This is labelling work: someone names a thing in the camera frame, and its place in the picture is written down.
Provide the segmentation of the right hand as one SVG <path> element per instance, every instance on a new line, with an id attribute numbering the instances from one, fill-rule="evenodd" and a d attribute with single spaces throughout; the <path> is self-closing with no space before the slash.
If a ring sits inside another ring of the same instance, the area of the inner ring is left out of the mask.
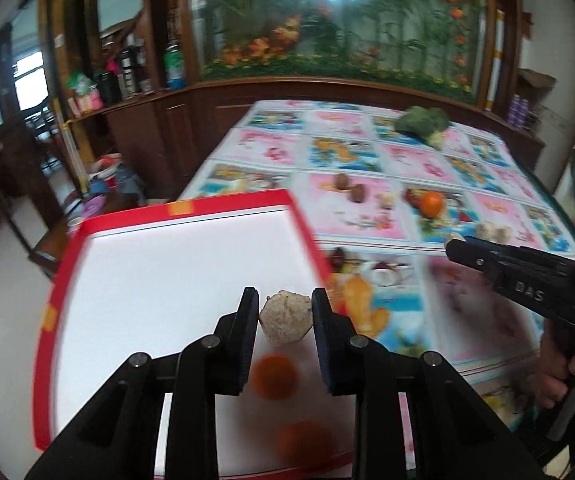
<path id="1" fill-rule="evenodd" d="M 565 382 L 575 375 L 575 356 L 565 358 L 554 340 L 553 323 L 545 320 L 540 341 L 535 395 L 542 408 L 554 408 L 567 393 Z"/>

